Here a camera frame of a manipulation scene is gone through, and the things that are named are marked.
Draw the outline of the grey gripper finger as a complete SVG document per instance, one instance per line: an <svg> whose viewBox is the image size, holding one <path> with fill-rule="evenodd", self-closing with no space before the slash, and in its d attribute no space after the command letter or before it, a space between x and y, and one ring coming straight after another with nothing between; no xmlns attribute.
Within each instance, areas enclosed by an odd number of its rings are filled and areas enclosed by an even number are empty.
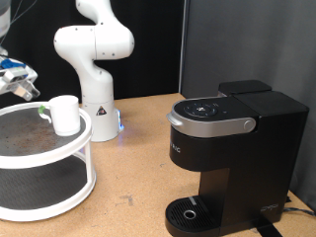
<svg viewBox="0 0 316 237"><path fill-rule="evenodd" d="M15 91L15 94L18 95L19 97L21 98L24 98L26 99L28 97L28 92L26 91L25 88L19 86L16 91Z"/></svg>
<svg viewBox="0 0 316 237"><path fill-rule="evenodd" d="M24 89L26 90L24 94L24 99L26 101L36 99L40 95L40 91L34 86L31 81L24 82Z"/></svg>

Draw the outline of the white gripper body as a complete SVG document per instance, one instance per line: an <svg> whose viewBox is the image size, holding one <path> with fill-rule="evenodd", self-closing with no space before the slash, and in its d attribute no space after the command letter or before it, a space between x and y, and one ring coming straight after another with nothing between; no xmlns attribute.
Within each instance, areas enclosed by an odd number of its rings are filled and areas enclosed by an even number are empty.
<svg viewBox="0 0 316 237"><path fill-rule="evenodd" d="M3 75L0 77L0 94L9 92L15 94L15 91L19 86L24 88L25 81L31 81L34 84L37 78L37 74L20 76Z"/></svg>

